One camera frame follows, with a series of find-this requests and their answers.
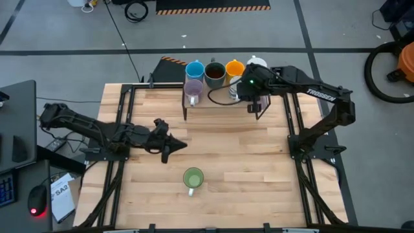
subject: blue mug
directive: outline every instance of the blue mug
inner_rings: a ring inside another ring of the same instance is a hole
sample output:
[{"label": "blue mug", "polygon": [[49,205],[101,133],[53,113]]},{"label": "blue mug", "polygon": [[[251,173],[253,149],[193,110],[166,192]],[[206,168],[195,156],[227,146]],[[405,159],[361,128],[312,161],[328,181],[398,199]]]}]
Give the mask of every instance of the blue mug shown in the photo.
[{"label": "blue mug", "polygon": [[196,79],[202,82],[204,77],[204,65],[198,60],[190,62],[186,66],[186,76],[189,80]]}]

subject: gray floor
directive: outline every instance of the gray floor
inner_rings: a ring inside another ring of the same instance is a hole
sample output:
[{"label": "gray floor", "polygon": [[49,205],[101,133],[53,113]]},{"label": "gray floor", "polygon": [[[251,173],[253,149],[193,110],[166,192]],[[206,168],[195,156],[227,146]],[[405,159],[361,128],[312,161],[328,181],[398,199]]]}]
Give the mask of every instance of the gray floor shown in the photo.
[{"label": "gray floor", "polygon": [[[314,48],[372,48],[392,41],[391,34],[371,26],[371,12],[384,0],[300,0]],[[18,0],[0,1],[0,31],[13,14]],[[272,9],[262,12],[156,16],[155,3],[149,2],[148,18],[132,24],[124,18],[121,6],[110,5],[118,28],[130,49],[191,48],[304,48],[299,20],[292,0],[270,0]],[[378,15],[378,24],[386,26]],[[64,0],[26,0],[2,50],[92,50],[123,49],[106,7],[84,14]],[[312,76],[305,53],[185,53],[133,54],[141,76],[156,67],[161,56],[184,61],[211,57],[226,62],[262,57],[271,66],[295,65]],[[354,91],[357,121],[336,133],[343,153],[345,172],[360,225],[399,227],[414,218],[414,158],[411,142],[414,130],[410,113],[413,104],[395,105],[373,97],[364,83],[363,67],[367,54],[316,54],[321,78],[330,84]],[[404,83],[388,85],[384,74],[395,65],[392,56],[381,56],[374,64],[378,86],[386,93],[414,94]],[[33,79],[38,96],[71,100],[99,100],[105,83],[137,82],[127,55],[0,56],[0,86]],[[45,100],[38,100],[41,113]],[[96,117],[99,104],[69,104],[73,110]],[[68,131],[54,131],[65,135]],[[52,139],[38,132],[38,144]],[[68,147],[60,153],[74,157]],[[70,219],[64,222],[70,226]]]}]

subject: purple mug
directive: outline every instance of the purple mug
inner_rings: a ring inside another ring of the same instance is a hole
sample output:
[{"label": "purple mug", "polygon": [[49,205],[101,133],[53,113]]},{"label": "purple mug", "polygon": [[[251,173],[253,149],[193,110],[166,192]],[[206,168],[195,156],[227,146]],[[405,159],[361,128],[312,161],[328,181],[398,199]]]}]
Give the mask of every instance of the purple mug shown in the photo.
[{"label": "purple mug", "polygon": [[196,79],[188,80],[184,84],[184,94],[186,94],[190,105],[194,107],[201,98],[202,82]]}]

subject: computer mouse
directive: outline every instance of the computer mouse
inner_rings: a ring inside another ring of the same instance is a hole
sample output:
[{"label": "computer mouse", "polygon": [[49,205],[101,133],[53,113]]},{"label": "computer mouse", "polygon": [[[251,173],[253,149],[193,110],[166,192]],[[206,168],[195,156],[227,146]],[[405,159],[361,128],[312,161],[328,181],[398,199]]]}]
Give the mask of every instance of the computer mouse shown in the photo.
[{"label": "computer mouse", "polygon": [[27,208],[32,216],[39,216],[46,210],[47,189],[44,185],[34,187],[27,199]]}]

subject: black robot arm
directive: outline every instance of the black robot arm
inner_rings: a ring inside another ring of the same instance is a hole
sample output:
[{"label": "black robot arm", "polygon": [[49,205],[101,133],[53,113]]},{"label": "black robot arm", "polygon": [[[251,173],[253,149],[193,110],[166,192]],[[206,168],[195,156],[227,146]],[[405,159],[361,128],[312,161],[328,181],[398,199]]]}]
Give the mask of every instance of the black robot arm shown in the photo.
[{"label": "black robot arm", "polygon": [[355,105],[350,97],[352,91],[316,81],[293,66],[268,69],[250,64],[237,84],[237,94],[240,100],[245,101],[252,101],[258,96],[282,96],[286,93],[305,93],[334,104],[325,118],[311,128],[300,131],[297,146],[304,152],[312,151],[316,139],[336,126],[355,122]]},{"label": "black robot arm", "polygon": [[168,162],[168,156],[185,148],[186,143],[168,135],[168,124],[156,119],[155,129],[134,124],[105,123],[78,114],[65,104],[45,104],[40,116],[42,130],[50,128],[67,128],[99,143],[102,150],[121,153],[128,147],[142,148],[148,153],[161,153],[161,161]]}]

